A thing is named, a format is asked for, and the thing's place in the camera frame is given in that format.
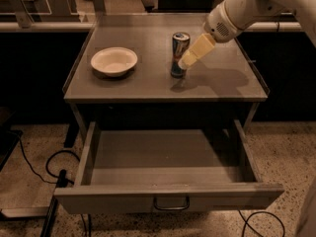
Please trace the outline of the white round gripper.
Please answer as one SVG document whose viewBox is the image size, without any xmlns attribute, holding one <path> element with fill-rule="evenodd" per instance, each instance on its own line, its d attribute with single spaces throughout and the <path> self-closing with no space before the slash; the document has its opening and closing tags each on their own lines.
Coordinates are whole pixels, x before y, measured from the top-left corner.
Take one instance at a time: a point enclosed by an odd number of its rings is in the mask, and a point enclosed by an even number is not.
<svg viewBox="0 0 316 237">
<path fill-rule="evenodd" d="M 228 42 L 245 30 L 245 7 L 230 2 L 218 4 L 205 18 L 204 29 L 209 34 L 200 35 L 185 51 L 178 65 L 191 68 L 198 60 L 213 51 L 217 42 Z"/>
</svg>

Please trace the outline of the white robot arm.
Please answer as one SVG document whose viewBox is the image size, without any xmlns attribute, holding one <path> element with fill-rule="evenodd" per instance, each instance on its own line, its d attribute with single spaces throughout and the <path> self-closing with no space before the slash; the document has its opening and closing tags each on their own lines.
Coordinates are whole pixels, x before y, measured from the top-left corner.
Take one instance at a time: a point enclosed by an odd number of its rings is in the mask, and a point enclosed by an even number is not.
<svg viewBox="0 0 316 237">
<path fill-rule="evenodd" d="M 316 45 L 316 0 L 223 0 L 205 18 L 205 34 L 178 61 L 181 69 L 191 68 L 210 53 L 217 42 L 229 42 L 251 25 L 289 11 L 311 42 Z"/>
</svg>

